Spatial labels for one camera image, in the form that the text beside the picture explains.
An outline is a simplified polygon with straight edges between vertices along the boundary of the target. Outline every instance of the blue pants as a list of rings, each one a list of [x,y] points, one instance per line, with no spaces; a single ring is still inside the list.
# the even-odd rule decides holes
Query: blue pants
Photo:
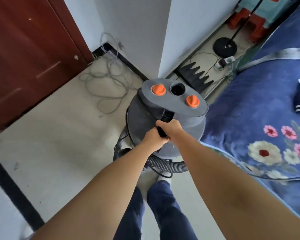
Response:
[[[189,220],[181,212],[167,181],[158,181],[150,187],[147,202],[158,223],[161,240],[197,239]],[[140,240],[144,211],[142,195],[136,187],[113,239]]]

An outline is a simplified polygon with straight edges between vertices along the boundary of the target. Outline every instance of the vacuum cleaner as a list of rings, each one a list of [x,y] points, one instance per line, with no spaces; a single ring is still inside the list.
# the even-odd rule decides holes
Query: vacuum cleaner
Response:
[[[132,147],[138,145],[145,134],[156,126],[157,120],[169,122],[176,119],[185,132],[199,141],[204,132],[207,111],[207,102],[188,85],[161,78],[145,81],[127,108],[126,126],[114,147],[113,160],[131,150],[122,148],[127,137]],[[157,129],[161,137],[166,136],[160,127]],[[151,168],[162,175],[156,170],[158,169],[170,172],[171,176],[166,177],[170,178],[173,173],[188,171],[183,161],[174,161],[179,156],[178,148],[172,142],[168,142],[149,156],[142,173]]]

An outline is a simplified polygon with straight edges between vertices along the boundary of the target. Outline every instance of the stand base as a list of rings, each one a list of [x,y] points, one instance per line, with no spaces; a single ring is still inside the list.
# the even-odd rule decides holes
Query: stand base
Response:
[[[226,46],[229,40],[230,39],[226,37],[222,37],[216,40],[216,42],[213,44],[213,51],[217,56],[220,56],[221,58],[228,58],[236,54],[237,45],[234,41],[232,41],[229,46]]]

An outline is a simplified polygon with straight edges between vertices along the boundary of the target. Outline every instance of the person's right hand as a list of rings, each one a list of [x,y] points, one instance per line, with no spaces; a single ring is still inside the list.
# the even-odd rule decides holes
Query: person's right hand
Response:
[[[170,141],[174,142],[178,133],[183,132],[183,129],[179,121],[172,119],[169,123],[163,122],[161,120],[156,121],[156,126],[160,126],[163,131],[170,137]]]

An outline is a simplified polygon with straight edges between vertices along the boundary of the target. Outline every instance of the bed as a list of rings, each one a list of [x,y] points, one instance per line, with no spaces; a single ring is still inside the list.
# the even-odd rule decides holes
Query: bed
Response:
[[[300,6],[252,60],[300,47]],[[274,60],[237,76],[210,106],[201,143],[256,176],[300,217],[300,115],[293,107],[300,60]]]

